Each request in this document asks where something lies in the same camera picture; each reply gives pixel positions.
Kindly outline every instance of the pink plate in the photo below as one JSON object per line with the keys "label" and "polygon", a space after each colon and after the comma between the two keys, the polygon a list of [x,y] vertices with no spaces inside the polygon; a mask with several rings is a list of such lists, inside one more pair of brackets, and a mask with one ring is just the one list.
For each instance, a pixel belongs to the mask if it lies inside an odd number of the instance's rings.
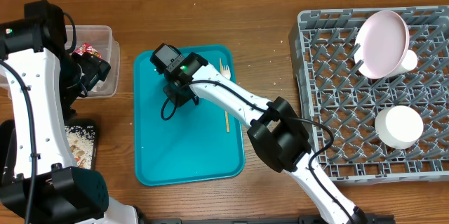
{"label": "pink plate", "polygon": [[369,17],[358,31],[354,54],[358,69],[365,77],[379,79],[392,73],[404,60],[409,42],[407,24],[393,11],[380,11]]}

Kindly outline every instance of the gray dish rack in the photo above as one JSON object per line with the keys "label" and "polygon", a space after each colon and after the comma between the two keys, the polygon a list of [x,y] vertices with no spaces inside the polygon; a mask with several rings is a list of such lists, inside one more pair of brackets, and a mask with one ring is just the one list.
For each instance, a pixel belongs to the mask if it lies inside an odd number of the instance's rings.
{"label": "gray dish rack", "polygon": [[[410,30],[418,66],[398,77],[368,79],[354,63],[356,35],[382,10],[397,12]],[[301,113],[331,128],[335,142],[319,163],[339,184],[449,180],[449,8],[358,8],[302,11],[289,36]],[[377,113],[407,105],[424,120],[422,137],[406,150],[377,137]],[[327,143],[321,129],[306,125],[317,151]]]}

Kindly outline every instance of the food wrapper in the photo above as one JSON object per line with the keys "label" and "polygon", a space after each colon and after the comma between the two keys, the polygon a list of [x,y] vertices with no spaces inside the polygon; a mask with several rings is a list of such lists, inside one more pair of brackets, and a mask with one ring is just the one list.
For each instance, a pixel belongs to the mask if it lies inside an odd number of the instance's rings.
{"label": "food wrapper", "polygon": [[90,53],[96,57],[98,57],[99,59],[102,59],[100,53],[98,53],[98,51],[96,51],[90,44],[88,43],[84,43],[83,45],[81,45],[79,48],[75,49],[74,53],[77,53],[79,55],[83,55],[85,52]]}

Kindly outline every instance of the plastic tray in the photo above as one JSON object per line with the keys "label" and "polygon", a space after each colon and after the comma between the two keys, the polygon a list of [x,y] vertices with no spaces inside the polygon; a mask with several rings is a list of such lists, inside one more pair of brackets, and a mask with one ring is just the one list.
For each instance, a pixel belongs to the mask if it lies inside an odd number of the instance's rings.
{"label": "plastic tray", "polygon": [[[232,55],[220,45],[180,48],[203,56],[219,69],[219,58],[228,65],[235,82]],[[135,174],[148,186],[186,183],[238,175],[245,164],[240,122],[207,100],[188,102],[169,121],[161,119],[167,84],[158,75],[146,51],[134,62]],[[169,103],[166,115],[173,109]]]}
{"label": "plastic tray", "polygon": [[[358,29],[373,13],[397,12],[408,24],[412,72],[371,80],[354,63]],[[293,74],[302,116],[331,127],[332,149],[319,157],[331,180],[373,184],[402,180],[449,180],[449,10],[447,6],[302,11],[290,33]],[[377,137],[377,113],[407,105],[424,120],[422,137],[406,150]],[[307,126],[317,150],[328,136]]]}
{"label": "plastic tray", "polygon": [[[65,49],[72,45],[73,29],[71,25],[65,26],[67,32],[67,43]],[[120,45],[114,40],[112,30],[108,26],[76,26],[76,46],[79,47],[85,42],[92,45],[102,58],[111,65],[106,82],[99,81],[89,92],[87,98],[108,98],[115,95],[119,82],[120,73]],[[9,90],[8,81],[1,75],[0,69],[0,87]]]}

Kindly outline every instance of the clear container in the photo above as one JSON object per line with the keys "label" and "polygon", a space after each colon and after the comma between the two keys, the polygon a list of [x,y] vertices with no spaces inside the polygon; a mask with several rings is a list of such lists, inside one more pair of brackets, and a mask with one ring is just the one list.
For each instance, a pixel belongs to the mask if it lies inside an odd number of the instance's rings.
{"label": "clear container", "polygon": [[[72,45],[73,29],[71,25],[65,26],[67,32],[67,43],[65,49]],[[112,97],[117,92],[120,73],[120,45],[112,36],[111,27],[94,26],[94,25],[77,25],[76,26],[76,47],[80,47],[84,43],[90,44],[100,53],[103,60],[111,65],[111,70],[107,75],[106,81],[99,81],[89,91],[87,98],[107,98]],[[9,85],[2,69],[0,69],[0,87],[8,89]]]}

